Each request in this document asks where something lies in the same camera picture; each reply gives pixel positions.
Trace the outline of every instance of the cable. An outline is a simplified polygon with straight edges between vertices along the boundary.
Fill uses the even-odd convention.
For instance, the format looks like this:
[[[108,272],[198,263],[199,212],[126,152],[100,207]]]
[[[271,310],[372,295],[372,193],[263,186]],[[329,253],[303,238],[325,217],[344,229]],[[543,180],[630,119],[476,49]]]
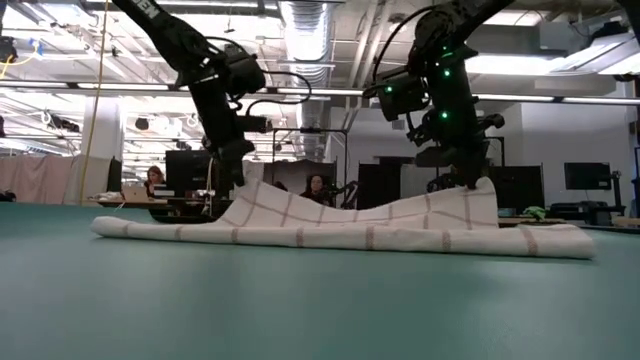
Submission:
[[[545,19],[545,17],[542,15],[542,13],[538,10],[527,10],[524,13],[522,13],[522,15],[520,15],[520,17],[513,23],[513,25],[511,26],[516,26],[518,25],[518,23],[520,22],[520,20],[524,19],[525,16],[529,15],[530,13],[535,12],[536,14],[538,14],[538,16],[540,16],[540,21],[541,22],[545,22],[547,21],[547,19]]]
[[[4,63],[2,67],[2,73],[0,74],[0,79],[4,79],[4,75],[7,73],[7,69],[9,68],[9,64],[11,63],[11,59],[13,59],[13,55],[9,55],[7,62]]]
[[[247,53],[247,50],[245,50],[242,45],[238,44],[236,41],[231,40],[231,39],[221,38],[221,37],[218,37],[218,36],[207,36],[207,40],[218,40],[218,41],[226,42],[226,43],[229,43],[229,44],[237,47],[243,53],[245,53],[245,54]]]
[[[260,103],[271,103],[271,104],[280,104],[280,105],[298,105],[298,104],[302,104],[303,102],[309,101],[309,99],[311,99],[311,95],[312,95],[311,83],[309,82],[309,80],[305,79],[304,76],[300,74],[292,73],[289,71],[263,71],[263,73],[271,74],[271,75],[290,75],[293,77],[297,77],[298,79],[304,81],[305,85],[307,85],[307,89],[309,89],[309,92],[307,92],[304,98],[300,100],[295,100],[295,101],[270,100],[270,99],[256,100],[252,102],[251,105],[249,105],[249,107],[247,108],[247,112],[245,113],[246,116],[251,116],[251,108],[253,108],[255,105]]]
[[[29,61],[31,61],[37,54],[38,54],[38,43],[36,42],[36,44],[33,47],[33,52],[31,53],[31,55],[29,55],[28,58],[26,58],[26,59],[24,59],[22,61],[18,61],[18,62],[12,63],[11,60],[13,59],[13,55],[9,55],[9,58],[7,59],[7,62],[0,63],[1,65],[4,65],[2,67],[2,73],[0,73],[0,79],[4,79],[4,76],[7,74],[7,70],[9,69],[9,66],[24,65],[24,64],[28,63]]]
[[[102,90],[102,75],[104,70],[104,48],[107,39],[107,16],[109,15],[109,0],[104,2],[104,16],[102,18],[102,41],[100,44],[100,63],[98,65],[98,86],[96,88],[96,100],[93,103],[93,114],[91,115],[91,127],[89,129],[89,139],[87,140],[87,154],[82,164],[82,175],[80,177],[80,205],[84,203],[84,182],[87,178],[87,168],[89,167],[89,156],[91,155],[91,143],[93,132],[96,129],[96,117],[98,116],[98,101],[100,100],[100,90]]]
[[[384,54],[387,52],[387,49],[389,48],[389,45],[391,45],[391,41],[396,37],[396,35],[398,35],[398,33],[400,32],[400,30],[402,30],[402,27],[405,26],[407,23],[409,23],[409,21],[413,20],[414,18],[416,18],[418,15],[425,13],[427,11],[431,11],[435,8],[436,6],[432,5],[432,6],[427,6],[427,7],[423,7],[422,9],[417,10],[416,12],[414,12],[413,14],[409,15],[406,19],[404,19],[400,24],[398,24],[398,26],[393,30],[393,32],[391,33],[391,35],[389,36],[389,38],[387,39],[387,41],[384,43],[384,46],[382,47],[382,51],[380,51],[380,55],[378,56],[378,58],[376,59],[376,63],[373,66],[373,82],[376,81],[376,76],[378,76],[378,68],[380,67],[380,62],[382,61],[382,59],[384,58]]]

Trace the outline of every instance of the green object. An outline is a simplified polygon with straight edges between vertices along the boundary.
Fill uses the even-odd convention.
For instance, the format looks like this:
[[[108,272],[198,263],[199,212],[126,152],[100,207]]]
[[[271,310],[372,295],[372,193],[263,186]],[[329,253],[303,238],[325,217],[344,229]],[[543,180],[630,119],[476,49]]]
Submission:
[[[0,204],[0,359],[640,352],[635,235],[589,232],[594,261],[529,259],[100,239],[89,231],[99,215],[152,221],[146,211]]]
[[[537,221],[541,221],[547,216],[547,210],[538,206],[530,206],[524,210],[524,214],[535,218]]]

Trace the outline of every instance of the pipe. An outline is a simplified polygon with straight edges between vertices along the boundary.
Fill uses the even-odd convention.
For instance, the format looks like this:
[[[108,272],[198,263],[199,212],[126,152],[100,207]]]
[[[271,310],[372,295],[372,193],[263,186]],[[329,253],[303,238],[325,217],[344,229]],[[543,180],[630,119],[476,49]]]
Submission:
[[[364,55],[364,51],[367,48],[367,44],[369,41],[369,35],[371,34],[371,30],[373,29],[373,22],[376,17],[376,10],[378,9],[377,2],[371,2],[369,8],[367,9],[366,16],[367,22],[365,23],[365,28],[360,34],[360,39],[358,41],[358,48],[356,49],[356,56],[353,59],[353,64],[351,65],[351,72],[349,73],[349,79],[347,80],[347,87],[355,86],[356,76],[358,75],[358,70],[360,69],[360,65],[362,62],[362,56]],[[349,118],[352,116],[354,111],[359,111],[351,108],[351,97],[347,97],[344,105],[345,117],[342,120],[342,129],[347,127],[347,123],[349,122]]]
[[[331,14],[333,7],[320,2],[281,1],[280,13],[285,23],[285,44],[289,59],[299,62],[327,62],[330,55]],[[304,76],[312,88],[328,86],[329,68],[326,66],[296,66],[291,71]],[[296,87],[307,91],[304,82],[293,78]],[[307,101],[298,106],[300,127],[319,127],[324,104]],[[315,157],[317,139],[303,137],[305,157]]]
[[[351,66],[351,72],[349,73],[349,80],[347,81],[347,87],[355,86],[356,76],[358,75],[358,69],[360,68],[360,63],[362,62],[362,56],[364,55],[364,51],[367,48],[367,42],[369,40],[369,34],[373,28],[373,21],[376,16],[376,9],[378,5],[376,2],[371,2],[369,8],[367,9],[367,21],[365,23],[364,30],[360,35],[360,40],[358,41],[358,48],[356,49],[356,56],[353,59],[353,65]]]
[[[380,21],[378,22],[378,28],[376,29],[376,34],[373,37],[373,41],[371,42],[371,46],[369,47],[369,52],[367,53],[367,58],[364,63],[364,69],[360,73],[360,79],[358,80],[358,87],[363,87],[364,83],[367,80],[367,76],[369,76],[369,71],[371,71],[371,66],[373,65],[373,59],[378,53],[378,47],[380,46],[380,41],[382,40],[382,35],[387,29],[386,24],[389,20],[389,15],[391,12],[391,1],[386,0],[386,3],[383,5],[382,14],[380,15]]]

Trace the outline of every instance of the checkered towel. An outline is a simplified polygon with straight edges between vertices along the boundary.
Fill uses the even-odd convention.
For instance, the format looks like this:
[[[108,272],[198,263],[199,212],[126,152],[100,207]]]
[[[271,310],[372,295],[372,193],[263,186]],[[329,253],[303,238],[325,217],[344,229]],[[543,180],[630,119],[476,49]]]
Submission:
[[[370,210],[338,210],[255,179],[240,188],[227,212],[203,225],[148,225],[98,217],[105,237],[273,245],[300,248],[428,251],[591,258],[593,241],[571,225],[499,229],[495,189],[455,188]]]

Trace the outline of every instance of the white towel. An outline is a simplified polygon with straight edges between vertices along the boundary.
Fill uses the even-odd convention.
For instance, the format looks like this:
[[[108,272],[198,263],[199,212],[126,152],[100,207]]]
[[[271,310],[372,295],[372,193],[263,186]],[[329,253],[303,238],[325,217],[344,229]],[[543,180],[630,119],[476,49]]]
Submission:
[[[149,225],[98,217],[91,230],[105,237],[302,248],[428,251],[591,258],[593,240],[572,225],[499,229],[495,189],[455,188],[370,210],[338,210],[256,179],[239,189],[216,222]]]

